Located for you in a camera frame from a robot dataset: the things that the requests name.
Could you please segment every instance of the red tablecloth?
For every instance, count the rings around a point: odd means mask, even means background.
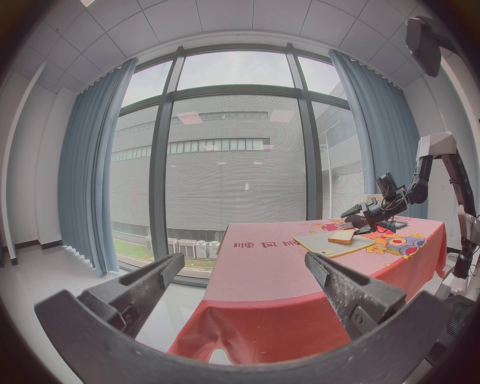
[[[365,235],[375,244],[335,258],[404,289],[407,300],[436,270],[444,276],[442,222],[409,222],[396,234]],[[336,230],[340,220],[230,224],[205,296],[169,353],[209,361],[222,349],[235,364],[270,363],[326,352],[350,342],[294,235]]]

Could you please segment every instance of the ceiling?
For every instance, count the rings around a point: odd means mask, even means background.
[[[337,48],[403,88],[423,74],[405,46],[406,20],[417,15],[428,16],[416,0],[95,0],[87,8],[60,0],[12,69],[31,79],[47,60],[39,84],[78,93],[125,60],[175,40],[270,32],[295,46]]]

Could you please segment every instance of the blue curtain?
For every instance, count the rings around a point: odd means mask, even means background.
[[[136,63],[124,63],[77,96],[60,155],[62,241],[89,259],[98,275],[119,271],[110,223],[110,160],[121,102]]]
[[[329,55],[357,124],[365,193],[379,193],[375,180],[387,172],[408,188],[420,136],[403,91],[358,61],[334,50]],[[409,205],[403,215],[426,218],[427,202]]]

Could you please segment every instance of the white tile floor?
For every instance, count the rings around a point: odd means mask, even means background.
[[[48,250],[39,246],[18,250],[16,266],[12,266],[8,255],[4,256],[5,267],[0,268],[0,296],[20,333],[61,382],[81,383],[43,332],[33,305],[62,289],[78,296],[85,288],[125,272],[110,272],[107,276],[98,277],[89,262],[61,246]],[[422,289],[435,293],[440,282],[435,274]],[[475,300],[479,288],[480,275],[471,281],[467,297]],[[171,284],[145,322],[137,341],[166,351],[202,300],[204,292],[202,288]],[[229,364],[221,350],[214,352],[210,362]]]

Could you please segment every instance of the cartoon print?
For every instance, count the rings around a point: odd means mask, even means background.
[[[385,233],[369,233],[364,235],[364,237],[375,240],[375,244],[367,247],[368,253],[379,253],[383,255],[386,252],[398,257],[403,257],[405,260],[415,255],[418,250],[423,248],[427,243],[427,239],[423,233],[418,232],[409,234],[408,236],[402,236],[388,230]]]
[[[330,223],[313,223],[313,225],[320,227],[325,232],[337,231],[343,229],[342,225],[345,223],[344,219],[328,219]]]

